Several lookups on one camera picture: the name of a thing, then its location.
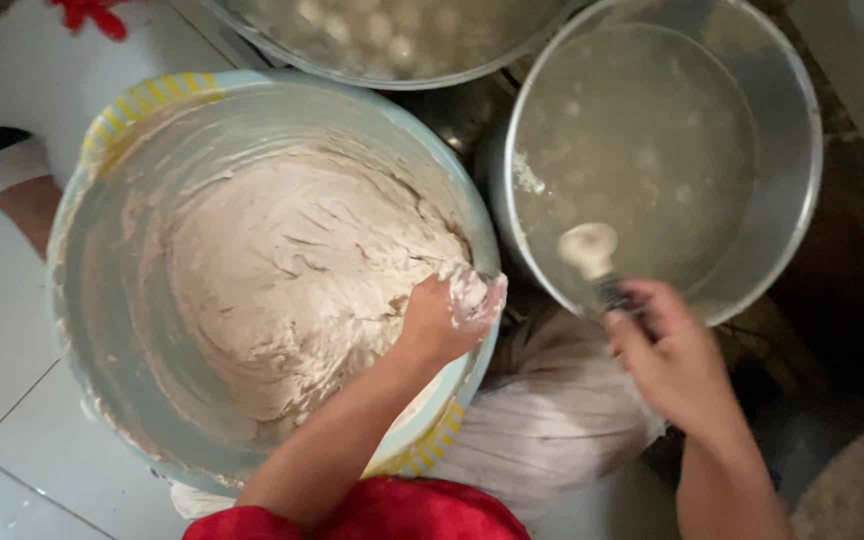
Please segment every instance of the red sleeve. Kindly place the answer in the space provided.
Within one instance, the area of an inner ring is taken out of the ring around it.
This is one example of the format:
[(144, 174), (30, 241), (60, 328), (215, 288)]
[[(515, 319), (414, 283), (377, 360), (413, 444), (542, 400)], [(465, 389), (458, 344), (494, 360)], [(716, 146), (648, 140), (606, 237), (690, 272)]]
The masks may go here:
[(299, 528), (261, 506), (233, 506), (192, 521), (182, 540), (302, 540)]

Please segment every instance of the mixing bowl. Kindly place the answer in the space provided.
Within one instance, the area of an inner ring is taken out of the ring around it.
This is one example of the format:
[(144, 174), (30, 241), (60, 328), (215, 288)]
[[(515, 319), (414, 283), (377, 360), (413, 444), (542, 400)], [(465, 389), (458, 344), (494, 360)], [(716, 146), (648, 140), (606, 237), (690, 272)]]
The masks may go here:
[[(261, 17), (278, 23), (282, 19), (291, 17), (291, 11), (282, 8), (288, 4), (286, 1), (201, 0), (201, 2), (208, 6), (225, 24), (232, 27), (260, 50), (274, 58), (282, 59), (302, 71), (357, 87), (390, 91), (417, 91), (451, 87), (509, 65), (519, 57), (539, 48), (555, 32), (555, 29), (587, 0), (513, 0), (506, 2), (504, 6), (501, 6), (501, 12), (497, 12), (494, 17), (489, 19), (501, 21), (501, 24), (504, 25), (503, 34), (509, 36), (500, 46), (489, 47), (488, 52), (483, 52), (481, 55), (478, 55), (475, 50), (466, 54), (467, 60), (479, 57), (475, 60), (477, 63), (473, 67), (433, 76), (415, 75), (411, 79), (382, 78), (368, 73), (356, 73), (347, 64), (334, 57), (317, 54), (317, 51), (323, 50), (323, 43), (315, 42), (304, 49), (297, 45), (290, 46), (287, 43), (288, 39), (280, 35), (282, 29), (261, 28), (261, 24), (258, 23), (254, 14), (243, 13), (245, 7), (249, 6), (250, 11), (262, 12), (264, 14)], [(329, 2), (321, 2), (321, 4), (328, 7)], [(423, 27), (431, 26), (433, 21), (424, 20), (420, 24)], [(294, 29), (294, 27), (295, 25), (291, 25), (287, 29)], [(370, 58), (366, 56), (362, 59), (362, 63), (368, 64), (369, 60)]]
[[(546, 76), (549, 59), (586, 33), (631, 24), (653, 25), (698, 43), (726, 70), (747, 100), (757, 139), (757, 180), (750, 202), (737, 236), (711, 271), (687, 276), (679, 284), (705, 321), (719, 324), (762, 295), (792, 258), (809, 225), (822, 169), (821, 120), (806, 69), (786, 37), (742, 0), (603, 0), (572, 19), (535, 62), (507, 127), (498, 129), (484, 147), (481, 157), (486, 163), (493, 217), (519, 265), (560, 304), (573, 313), (583, 313), (585, 308), (577, 298), (558, 289), (546, 275), (549, 269), (533, 256), (524, 232), (529, 224), (522, 223), (517, 212), (516, 184), (522, 178), (517, 178), (514, 155), (522, 140), (523, 110), (536, 82)], [(639, 202), (616, 204), (628, 205), (630, 212), (639, 212), (639, 219), (647, 219)], [(595, 221), (593, 215), (575, 219), (574, 225)], [(554, 242), (555, 238), (540, 241)]]
[[(459, 226), (476, 268), (498, 274), (492, 223), (464, 169), (432, 131), (384, 98), (296, 72), (185, 73), (129, 88), (85, 136), (55, 218), (49, 287), (85, 403), (169, 478), (234, 495), (276, 441), (259, 444), (235, 430), (230, 391), (193, 345), (163, 265), (142, 256), (154, 221), (178, 211), (194, 180), (269, 149), (320, 141), (325, 130), (415, 172), (421, 180), (412, 188)], [(441, 370), (431, 399), (385, 435), (367, 474), (413, 476), (442, 454), (496, 335), (494, 327)], [(163, 386), (223, 428), (200, 428), (201, 418), (176, 408)]]

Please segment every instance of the person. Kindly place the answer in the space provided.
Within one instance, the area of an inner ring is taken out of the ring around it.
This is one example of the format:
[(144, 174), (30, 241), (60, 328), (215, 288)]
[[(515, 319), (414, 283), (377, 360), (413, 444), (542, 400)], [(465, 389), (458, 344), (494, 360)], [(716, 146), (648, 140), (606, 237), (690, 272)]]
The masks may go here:
[[(711, 332), (668, 285), (632, 280), (625, 287), (646, 307), (656, 340), (613, 311), (608, 347), (645, 403), (686, 433), (677, 493), (682, 538), (794, 538)], [(486, 334), (481, 325), (454, 327), (449, 299), (447, 281), (419, 283), (391, 349), (271, 452), (234, 507), (193, 521), (184, 539), (528, 538), (498, 498), (473, 486), (360, 479), (398, 414)]]
[(42, 260), (62, 195), (42, 144), (26, 130), (0, 127), (0, 212)]

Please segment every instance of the water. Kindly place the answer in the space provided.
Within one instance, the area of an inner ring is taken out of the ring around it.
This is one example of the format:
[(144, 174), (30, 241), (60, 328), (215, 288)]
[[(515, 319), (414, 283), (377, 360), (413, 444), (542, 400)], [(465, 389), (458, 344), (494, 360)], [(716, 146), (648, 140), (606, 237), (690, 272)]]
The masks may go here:
[(644, 24), (577, 35), (550, 60), (524, 106), (513, 167), (538, 266), (588, 304), (557, 243), (598, 222), (618, 234), (620, 275), (698, 284), (736, 238), (757, 178), (737, 83), (695, 42)]

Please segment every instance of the yellow striped rim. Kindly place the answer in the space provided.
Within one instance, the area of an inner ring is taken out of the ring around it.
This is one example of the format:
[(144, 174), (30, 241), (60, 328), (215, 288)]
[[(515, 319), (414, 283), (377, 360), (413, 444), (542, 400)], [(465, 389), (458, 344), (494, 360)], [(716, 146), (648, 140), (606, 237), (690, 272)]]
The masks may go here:
[(438, 421), (415, 439), (411, 447), (390, 457), (386, 461), (369, 467), (362, 478), (375, 475), (419, 476), (445, 455), (447, 446), (452, 444), (453, 436), (459, 431), (465, 411), (462, 406), (450, 399)]
[(114, 146), (123, 141), (123, 132), (129, 125), (178, 98), (195, 93), (204, 94), (208, 101), (219, 100), (224, 95), (211, 73), (166, 74), (127, 88), (112, 99), (89, 126), (81, 146), (82, 164), (88, 168), (100, 166), (102, 170), (114, 166), (125, 150)]

